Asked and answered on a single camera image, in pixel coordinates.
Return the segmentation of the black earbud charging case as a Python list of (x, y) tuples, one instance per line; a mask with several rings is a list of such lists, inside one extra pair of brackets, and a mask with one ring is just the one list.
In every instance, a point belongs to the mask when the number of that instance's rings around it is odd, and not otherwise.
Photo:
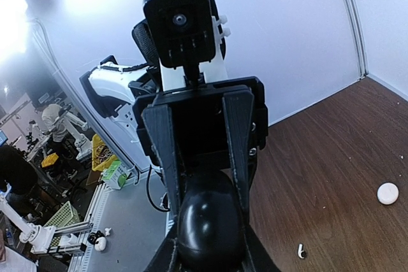
[(177, 219), (181, 263), (192, 271), (234, 271), (245, 256), (245, 211), (249, 184), (234, 183), (223, 171), (195, 171)]

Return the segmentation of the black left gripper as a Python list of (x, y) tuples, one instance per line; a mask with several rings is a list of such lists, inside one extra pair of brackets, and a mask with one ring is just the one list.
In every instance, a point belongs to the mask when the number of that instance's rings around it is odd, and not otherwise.
[(184, 212), (183, 176), (230, 169), (248, 221), (249, 177), (268, 136), (265, 88), (257, 77), (138, 96), (133, 113), (143, 151), (161, 169), (175, 217)]

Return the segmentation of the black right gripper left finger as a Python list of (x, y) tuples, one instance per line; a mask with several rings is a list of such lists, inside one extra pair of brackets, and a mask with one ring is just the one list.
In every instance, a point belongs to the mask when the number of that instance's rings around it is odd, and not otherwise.
[(175, 272), (180, 270), (177, 239), (166, 238), (144, 272)]

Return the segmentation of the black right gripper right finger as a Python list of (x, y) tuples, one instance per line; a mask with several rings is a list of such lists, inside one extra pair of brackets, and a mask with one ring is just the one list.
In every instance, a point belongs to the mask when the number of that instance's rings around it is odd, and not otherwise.
[(245, 227), (245, 256), (242, 261), (242, 271), (281, 272), (250, 225)]

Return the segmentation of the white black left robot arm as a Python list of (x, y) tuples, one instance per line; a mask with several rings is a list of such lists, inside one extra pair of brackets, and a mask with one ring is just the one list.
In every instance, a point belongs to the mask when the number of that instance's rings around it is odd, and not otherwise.
[(195, 22), (176, 13), (168, 23), (140, 22), (159, 59), (180, 68), (184, 87), (165, 90), (163, 64), (124, 67), (114, 57), (80, 81), (94, 109), (105, 118), (121, 118), (146, 156), (161, 169), (174, 215), (187, 194), (187, 176), (230, 169), (238, 212), (249, 215), (249, 190), (256, 155), (268, 135), (265, 88), (255, 76), (210, 82), (200, 64), (215, 54), (218, 22)]

